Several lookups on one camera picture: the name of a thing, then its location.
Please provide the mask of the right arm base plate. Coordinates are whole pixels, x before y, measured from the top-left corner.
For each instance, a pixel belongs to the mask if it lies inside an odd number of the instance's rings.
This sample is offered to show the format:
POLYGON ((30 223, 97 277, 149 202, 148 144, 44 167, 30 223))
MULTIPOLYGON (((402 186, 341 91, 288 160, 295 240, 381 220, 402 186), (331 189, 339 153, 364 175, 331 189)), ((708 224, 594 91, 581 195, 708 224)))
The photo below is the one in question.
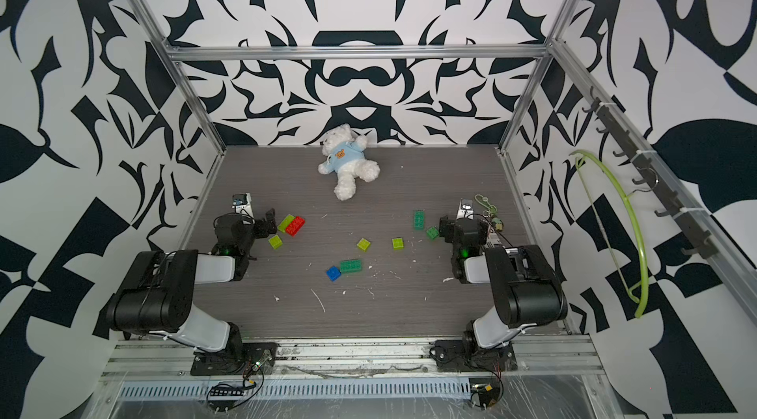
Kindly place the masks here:
POLYGON ((512 346, 494 349, 467 350, 462 340, 437 340, 430 349, 430 357, 441 372, 461 373, 490 371, 514 372, 518 362, 512 346))

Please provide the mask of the aluminium frame crossbar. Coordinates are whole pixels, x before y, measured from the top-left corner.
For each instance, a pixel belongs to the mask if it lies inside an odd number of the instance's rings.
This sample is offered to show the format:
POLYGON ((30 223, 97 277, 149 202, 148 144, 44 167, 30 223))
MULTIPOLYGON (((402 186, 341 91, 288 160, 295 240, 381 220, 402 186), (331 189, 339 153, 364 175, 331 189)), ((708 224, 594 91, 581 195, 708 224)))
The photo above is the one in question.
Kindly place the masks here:
POLYGON ((373 58, 540 58, 546 46, 417 45, 330 47, 167 47, 172 61, 209 60, 372 60, 373 58))

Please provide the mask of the red lego brick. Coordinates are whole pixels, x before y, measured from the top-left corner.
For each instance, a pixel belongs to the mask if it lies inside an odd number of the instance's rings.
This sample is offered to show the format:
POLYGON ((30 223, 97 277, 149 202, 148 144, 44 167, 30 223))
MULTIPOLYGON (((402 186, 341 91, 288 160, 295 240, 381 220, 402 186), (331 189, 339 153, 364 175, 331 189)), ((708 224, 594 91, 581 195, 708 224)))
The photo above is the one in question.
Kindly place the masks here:
POLYGON ((295 217, 295 220, 289 225, 285 233, 294 237, 302 229, 305 223, 306 220, 304 218, 297 216, 295 217))

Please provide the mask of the blue lego brick small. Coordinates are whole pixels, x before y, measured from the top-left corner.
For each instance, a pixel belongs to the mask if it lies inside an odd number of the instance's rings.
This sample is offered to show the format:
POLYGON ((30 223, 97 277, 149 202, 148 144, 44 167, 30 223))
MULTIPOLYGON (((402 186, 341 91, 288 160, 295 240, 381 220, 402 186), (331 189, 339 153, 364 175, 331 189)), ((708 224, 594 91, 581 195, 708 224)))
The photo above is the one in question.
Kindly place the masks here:
POLYGON ((334 282, 341 276, 341 271, 338 267, 332 266, 331 268, 327 269, 326 275, 331 282, 334 282))

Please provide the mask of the black connector box right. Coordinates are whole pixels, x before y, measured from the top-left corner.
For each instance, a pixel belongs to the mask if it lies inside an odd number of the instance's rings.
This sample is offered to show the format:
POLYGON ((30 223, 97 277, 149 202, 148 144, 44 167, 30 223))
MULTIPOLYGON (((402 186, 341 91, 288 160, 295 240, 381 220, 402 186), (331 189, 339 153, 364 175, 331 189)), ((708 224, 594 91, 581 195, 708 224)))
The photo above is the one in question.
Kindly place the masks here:
POLYGON ((499 402, 500 393, 501 389, 494 385, 474 385, 469 401, 473 407, 487 410, 499 402))

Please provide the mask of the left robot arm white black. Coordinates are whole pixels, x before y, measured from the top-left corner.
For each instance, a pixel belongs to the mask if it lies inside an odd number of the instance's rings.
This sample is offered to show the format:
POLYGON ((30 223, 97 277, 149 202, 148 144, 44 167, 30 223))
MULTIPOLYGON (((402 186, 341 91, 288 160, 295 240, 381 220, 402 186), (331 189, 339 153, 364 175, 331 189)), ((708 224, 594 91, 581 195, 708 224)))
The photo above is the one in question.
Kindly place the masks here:
POLYGON ((108 328, 130 335, 159 335, 204 355, 242 358, 239 328, 218 320, 194 302, 197 285, 240 281, 258 239, 277 233, 276 211, 255 218, 244 210, 213 221, 216 244, 197 250, 142 251, 106 305, 108 328))

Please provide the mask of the lime lego brick long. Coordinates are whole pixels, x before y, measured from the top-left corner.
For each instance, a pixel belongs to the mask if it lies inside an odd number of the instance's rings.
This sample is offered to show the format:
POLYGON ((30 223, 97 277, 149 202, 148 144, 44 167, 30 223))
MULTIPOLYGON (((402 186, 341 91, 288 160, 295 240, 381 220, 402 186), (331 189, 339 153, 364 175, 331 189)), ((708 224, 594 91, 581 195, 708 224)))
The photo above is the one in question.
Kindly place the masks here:
POLYGON ((288 214, 279 224, 278 224, 278 230, 280 232, 285 232, 289 225, 295 220, 295 216, 292 214, 288 214))

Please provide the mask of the white teddy bear blue shirt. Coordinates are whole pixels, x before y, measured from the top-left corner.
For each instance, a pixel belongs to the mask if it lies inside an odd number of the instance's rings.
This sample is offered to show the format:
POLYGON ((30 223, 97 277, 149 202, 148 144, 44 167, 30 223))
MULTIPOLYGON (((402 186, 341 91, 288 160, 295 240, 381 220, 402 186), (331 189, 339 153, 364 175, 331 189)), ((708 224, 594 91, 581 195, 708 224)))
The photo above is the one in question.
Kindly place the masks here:
POLYGON ((325 133, 321 141, 325 160, 317 170, 323 176, 337 176, 334 194, 338 200, 346 201, 356 194, 356 180, 374 182, 380 176, 380 165, 365 157, 367 147, 368 137, 354 133, 347 123, 325 133))

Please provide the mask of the green lego brick small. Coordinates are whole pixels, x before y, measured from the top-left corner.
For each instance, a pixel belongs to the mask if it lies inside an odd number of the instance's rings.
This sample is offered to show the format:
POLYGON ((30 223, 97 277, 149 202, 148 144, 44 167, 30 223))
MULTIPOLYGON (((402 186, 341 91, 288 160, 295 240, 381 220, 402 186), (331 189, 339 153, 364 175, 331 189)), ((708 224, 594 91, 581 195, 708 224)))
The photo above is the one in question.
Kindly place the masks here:
POLYGON ((429 228, 429 229, 428 229, 428 230, 426 231, 426 234, 427 234, 427 236, 428 236, 428 237, 429 237, 429 238, 430 238, 431 240, 435 240, 435 239, 437 239, 437 237, 439 237, 439 235, 440 235, 440 232, 439 232, 439 230, 438 230, 438 229, 437 229, 436 227, 430 227, 430 228, 429 228))

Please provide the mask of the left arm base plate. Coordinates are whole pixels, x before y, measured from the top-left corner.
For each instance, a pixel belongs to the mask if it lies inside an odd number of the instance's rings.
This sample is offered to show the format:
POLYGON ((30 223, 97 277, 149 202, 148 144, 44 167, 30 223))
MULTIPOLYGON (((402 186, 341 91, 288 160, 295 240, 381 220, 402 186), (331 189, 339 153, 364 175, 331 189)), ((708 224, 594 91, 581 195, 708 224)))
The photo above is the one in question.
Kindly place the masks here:
POLYGON ((275 364, 276 342, 242 343, 214 353, 196 352, 190 374, 193 377, 241 376, 267 373, 275 364))

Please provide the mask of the black usb hub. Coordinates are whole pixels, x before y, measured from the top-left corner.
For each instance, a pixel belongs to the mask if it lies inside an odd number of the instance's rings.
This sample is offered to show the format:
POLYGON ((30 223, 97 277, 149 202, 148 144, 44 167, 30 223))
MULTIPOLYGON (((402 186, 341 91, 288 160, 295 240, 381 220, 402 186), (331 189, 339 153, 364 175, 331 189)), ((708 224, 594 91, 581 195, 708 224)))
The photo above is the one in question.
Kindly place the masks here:
POLYGON ((240 402, 246 398, 248 394, 242 387, 235 387, 234 385, 218 384, 213 385, 208 390, 205 400, 208 403, 221 403, 222 407, 231 406, 234 403, 240 402))

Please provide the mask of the black wall hook rack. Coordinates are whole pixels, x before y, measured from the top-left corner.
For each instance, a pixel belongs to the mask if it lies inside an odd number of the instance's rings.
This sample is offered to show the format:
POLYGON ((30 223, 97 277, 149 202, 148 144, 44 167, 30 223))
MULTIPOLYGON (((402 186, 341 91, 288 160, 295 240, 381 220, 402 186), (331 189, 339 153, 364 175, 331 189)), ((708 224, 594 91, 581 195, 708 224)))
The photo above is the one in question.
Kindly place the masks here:
POLYGON ((619 151, 613 155, 627 161, 639 174, 633 180, 634 192, 651 192, 662 204, 662 209, 656 209, 654 215, 658 218, 670 218, 680 229, 691 247, 683 249, 684 255, 699 255, 702 259, 710 259, 720 253, 713 242, 712 233, 696 221, 693 207, 684 204, 682 193, 675 190, 672 178, 664 176, 660 163, 654 162, 658 153, 642 143, 642 138, 632 131, 630 123, 622 123, 623 115, 614 111, 614 102, 603 102, 593 94, 591 88, 591 103, 585 113, 595 114, 602 124, 597 131, 610 135, 619 146, 619 151))

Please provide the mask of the flag pattern keychain pouch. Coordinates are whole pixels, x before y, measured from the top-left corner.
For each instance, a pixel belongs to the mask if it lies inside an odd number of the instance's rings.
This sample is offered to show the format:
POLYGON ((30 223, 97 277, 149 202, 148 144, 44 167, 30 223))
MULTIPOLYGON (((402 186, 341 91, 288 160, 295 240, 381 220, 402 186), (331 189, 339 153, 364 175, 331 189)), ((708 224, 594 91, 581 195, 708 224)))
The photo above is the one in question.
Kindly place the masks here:
POLYGON ((509 243, 505 240, 502 234, 496 230, 496 226, 488 219, 485 219, 485 222, 487 225, 486 247, 494 248, 496 246, 502 246, 507 248, 509 243))

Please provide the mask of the green plastic hanger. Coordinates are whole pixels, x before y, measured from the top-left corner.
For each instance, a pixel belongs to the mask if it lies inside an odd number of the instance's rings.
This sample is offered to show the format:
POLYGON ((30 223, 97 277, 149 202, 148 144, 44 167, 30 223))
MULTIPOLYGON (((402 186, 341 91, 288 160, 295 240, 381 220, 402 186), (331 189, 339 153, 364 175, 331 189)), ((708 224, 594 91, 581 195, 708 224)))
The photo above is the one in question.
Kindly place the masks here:
POLYGON ((579 179, 582 183, 582 186, 585 190, 585 195, 589 199, 589 206, 591 206, 591 211, 593 212, 593 215, 595 216, 595 221, 597 222, 597 226, 599 226, 599 231, 601 233, 601 236, 603 237, 603 240, 605 241, 605 245, 607 246, 607 249, 609 249, 610 251, 611 259, 613 260, 613 263, 616 267, 616 272, 620 276, 626 295, 630 299, 630 301, 636 305, 634 318, 642 318, 649 304, 650 273, 649 273, 648 254, 647 254, 645 238, 644 238, 644 234, 643 234, 641 225, 639 223, 639 220, 635 211, 635 207, 633 206, 630 200, 629 194, 627 194, 624 188, 622 188, 619 180, 617 179, 617 176, 615 176, 615 174, 603 162, 601 162, 601 160, 599 160, 599 157, 597 157, 597 155, 583 149, 574 150, 573 152, 570 153, 570 155, 575 158, 575 167, 579 175, 579 179), (589 185, 585 181, 585 178, 582 173, 582 169, 583 167, 585 167, 585 165, 587 165, 587 163, 593 163, 595 166, 597 166, 597 168, 599 168, 599 170, 604 174, 605 178, 607 178, 607 180, 612 184, 613 188, 615 189, 615 192, 617 193, 618 197, 620 198, 625 208, 627 217, 629 219, 629 222, 631 224, 631 228, 634 234, 634 240, 635 240, 634 244, 637 251, 638 265, 639 265, 639 281, 633 285, 630 285, 627 282, 625 275, 621 272, 621 267, 615 257, 613 247, 609 240, 609 235, 607 234, 607 231, 603 225, 601 217, 599 216, 599 212, 595 208, 595 200, 593 199, 593 196, 591 195, 591 191, 589 190, 589 185))

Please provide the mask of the green lego brick long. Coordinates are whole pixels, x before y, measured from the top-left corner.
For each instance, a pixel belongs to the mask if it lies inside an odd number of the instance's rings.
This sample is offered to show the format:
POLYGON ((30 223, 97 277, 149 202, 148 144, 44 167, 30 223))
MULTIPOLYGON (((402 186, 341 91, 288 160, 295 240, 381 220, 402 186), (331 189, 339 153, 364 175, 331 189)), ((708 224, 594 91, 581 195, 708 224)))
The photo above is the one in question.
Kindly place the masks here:
POLYGON ((341 261, 338 268, 343 274, 355 273, 363 269, 363 263, 360 259, 350 259, 350 261, 341 261))
POLYGON ((413 211, 413 229, 424 230, 426 224, 425 211, 417 209, 413 211))

